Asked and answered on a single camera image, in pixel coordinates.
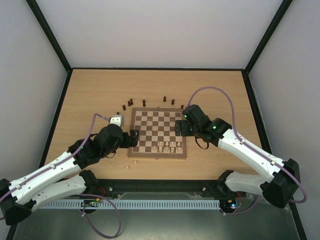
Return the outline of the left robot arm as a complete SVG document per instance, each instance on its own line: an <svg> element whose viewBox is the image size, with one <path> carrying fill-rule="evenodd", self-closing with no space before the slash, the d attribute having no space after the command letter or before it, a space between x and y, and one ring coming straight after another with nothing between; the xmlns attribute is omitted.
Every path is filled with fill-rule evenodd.
<svg viewBox="0 0 320 240"><path fill-rule="evenodd" d="M16 180L0 181L1 220L15 225L40 206L60 198L93 193L98 184L94 174L85 168L114 154L117 149L136 147L140 132L124 132L110 123L99 133L89 132L52 162Z"/></svg>

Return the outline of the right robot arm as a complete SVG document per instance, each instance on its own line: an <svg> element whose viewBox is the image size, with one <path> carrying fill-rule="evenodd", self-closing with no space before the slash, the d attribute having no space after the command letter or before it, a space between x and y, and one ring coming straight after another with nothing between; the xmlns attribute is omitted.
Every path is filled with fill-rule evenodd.
<svg viewBox="0 0 320 240"><path fill-rule="evenodd" d="M253 168L258 174L241 174L232 170L223 173L218 191L229 196L247 192L264 197L271 205L283 209L292 199L300 183L299 164L276 157L239 135L221 118L210 120L201 108L193 104L182 111L183 118L175 122L175 134L194 137L207 145L219 147Z"/></svg>

